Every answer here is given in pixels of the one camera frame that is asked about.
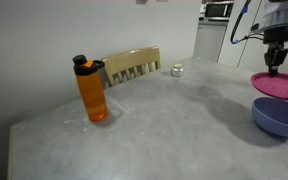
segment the blue bowl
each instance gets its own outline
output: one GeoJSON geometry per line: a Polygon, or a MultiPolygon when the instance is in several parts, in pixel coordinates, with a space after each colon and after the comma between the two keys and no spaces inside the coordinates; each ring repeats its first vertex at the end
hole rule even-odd
{"type": "Polygon", "coordinates": [[[288,102],[273,98],[254,101],[252,115],[258,126],[279,136],[288,137],[288,102]]]}

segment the chair backrest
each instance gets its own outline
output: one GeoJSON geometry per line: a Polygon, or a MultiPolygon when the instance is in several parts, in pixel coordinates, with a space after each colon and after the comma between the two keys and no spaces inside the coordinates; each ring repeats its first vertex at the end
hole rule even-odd
{"type": "Polygon", "coordinates": [[[116,76],[122,83],[124,82],[124,74],[127,80],[132,79],[131,73],[134,74],[135,78],[145,74],[147,65],[149,72],[161,68],[160,52],[156,46],[112,55],[103,58],[102,61],[105,62],[105,71],[110,87],[116,84],[116,76]]]}

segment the microwave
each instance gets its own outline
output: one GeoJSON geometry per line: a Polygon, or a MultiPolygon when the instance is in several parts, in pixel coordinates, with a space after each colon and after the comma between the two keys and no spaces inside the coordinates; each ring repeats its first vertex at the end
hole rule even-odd
{"type": "Polygon", "coordinates": [[[207,2],[205,19],[228,21],[230,19],[234,1],[207,2]]]}

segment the pink bowl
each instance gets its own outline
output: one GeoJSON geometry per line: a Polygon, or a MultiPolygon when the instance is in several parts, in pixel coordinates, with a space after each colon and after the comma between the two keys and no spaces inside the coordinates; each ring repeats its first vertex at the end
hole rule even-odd
{"type": "Polygon", "coordinates": [[[288,74],[278,73],[270,77],[267,72],[254,74],[253,86],[260,92],[278,99],[288,100],[288,74]]]}

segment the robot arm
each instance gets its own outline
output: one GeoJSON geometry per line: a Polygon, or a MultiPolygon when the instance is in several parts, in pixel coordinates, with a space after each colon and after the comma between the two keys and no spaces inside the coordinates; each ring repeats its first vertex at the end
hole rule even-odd
{"type": "Polygon", "coordinates": [[[284,43],[288,42],[288,0],[266,0],[264,7],[264,19],[252,26],[251,33],[264,33],[263,43],[268,45],[265,63],[269,75],[276,76],[288,53],[284,48],[284,43]]]}

